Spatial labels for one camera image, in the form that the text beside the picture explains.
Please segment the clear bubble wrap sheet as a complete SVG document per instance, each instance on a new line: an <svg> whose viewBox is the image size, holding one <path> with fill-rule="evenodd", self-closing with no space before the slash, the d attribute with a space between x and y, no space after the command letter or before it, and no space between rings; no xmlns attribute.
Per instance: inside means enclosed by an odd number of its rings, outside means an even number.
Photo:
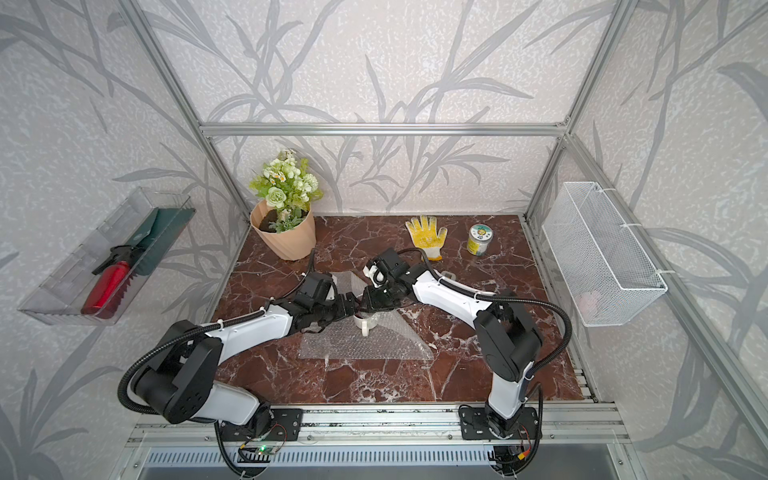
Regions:
<svg viewBox="0 0 768 480"><path fill-rule="evenodd" d="M432 349L397 311L374 313L379 323L363 337L353 317L305 334L298 357L310 360L432 360Z"/></svg>

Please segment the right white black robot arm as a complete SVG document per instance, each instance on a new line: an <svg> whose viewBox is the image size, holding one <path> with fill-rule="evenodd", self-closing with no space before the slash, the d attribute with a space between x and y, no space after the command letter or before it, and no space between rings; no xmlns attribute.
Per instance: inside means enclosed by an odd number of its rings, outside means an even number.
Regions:
<svg viewBox="0 0 768 480"><path fill-rule="evenodd" d="M422 261L411 265L401 257L403 251L389 248L366 264L364 274L372 284L364 290L362 308L368 312L390 311L411 298L472 327L484 361L493 373L485 406L488 426L493 436L509 438L519 423L529 383L569 345L573 334L570 317L547 301L470 288L438 273L424 250L413 247L404 252L419 253ZM526 309L528 305L549 310L564 325L562 339L544 357L539 356L543 336Z"/></svg>

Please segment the white mug red inside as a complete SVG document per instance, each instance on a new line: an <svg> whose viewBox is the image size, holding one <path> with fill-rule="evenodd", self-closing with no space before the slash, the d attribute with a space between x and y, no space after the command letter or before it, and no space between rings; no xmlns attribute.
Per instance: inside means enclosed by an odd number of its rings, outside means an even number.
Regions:
<svg viewBox="0 0 768 480"><path fill-rule="evenodd" d="M374 313L358 312L353 317L355 325L360 329L363 337L368 337L370 332L378 326L379 317Z"/></svg>

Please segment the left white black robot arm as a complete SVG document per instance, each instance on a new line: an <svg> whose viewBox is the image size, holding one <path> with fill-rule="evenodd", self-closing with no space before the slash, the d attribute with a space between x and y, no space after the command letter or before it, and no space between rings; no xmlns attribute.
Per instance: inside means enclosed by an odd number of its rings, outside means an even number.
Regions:
<svg viewBox="0 0 768 480"><path fill-rule="evenodd" d="M340 293L330 274L309 269L294 289L258 310L204 325L178 321L157 346L131 365L118 383L126 409L160 415L171 424L186 421L248 427L261 432L274 416L268 402L216 380L219 366L257 345L323 330L356 313L358 300Z"/></svg>

